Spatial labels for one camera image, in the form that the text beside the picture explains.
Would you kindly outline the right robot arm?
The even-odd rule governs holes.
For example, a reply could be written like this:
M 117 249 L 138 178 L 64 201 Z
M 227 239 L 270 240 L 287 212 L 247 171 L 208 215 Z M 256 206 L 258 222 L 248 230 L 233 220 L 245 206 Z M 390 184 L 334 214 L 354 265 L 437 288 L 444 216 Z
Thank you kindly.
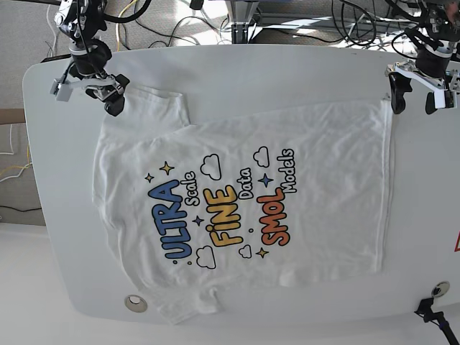
M 106 1 L 62 1 L 55 15 L 57 28 L 69 38 L 70 62 L 50 93 L 57 101 L 68 101 L 75 89 L 104 103 L 106 113 L 118 116 L 124 109 L 124 92 L 130 80 L 106 72 L 112 58 L 109 46 L 96 34 L 107 30 Z

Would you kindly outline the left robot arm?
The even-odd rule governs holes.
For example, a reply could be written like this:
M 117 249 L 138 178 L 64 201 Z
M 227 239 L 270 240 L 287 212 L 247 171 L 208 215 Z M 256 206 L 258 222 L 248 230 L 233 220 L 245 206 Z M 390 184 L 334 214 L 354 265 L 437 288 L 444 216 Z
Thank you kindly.
M 387 66 L 391 107 L 401 114 L 406 107 L 404 95 L 411 92 L 412 81 L 429 88 L 425 112 L 455 109 L 459 97 L 459 70 L 449 69 L 449 63 L 459 61 L 459 2 L 419 1 L 420 16 L 414 17 L 393 1 L 387 2 L 394 13 L 415 25 L 400 34 L 415 45 L 415 57 L 400 53 L 405 62 Z

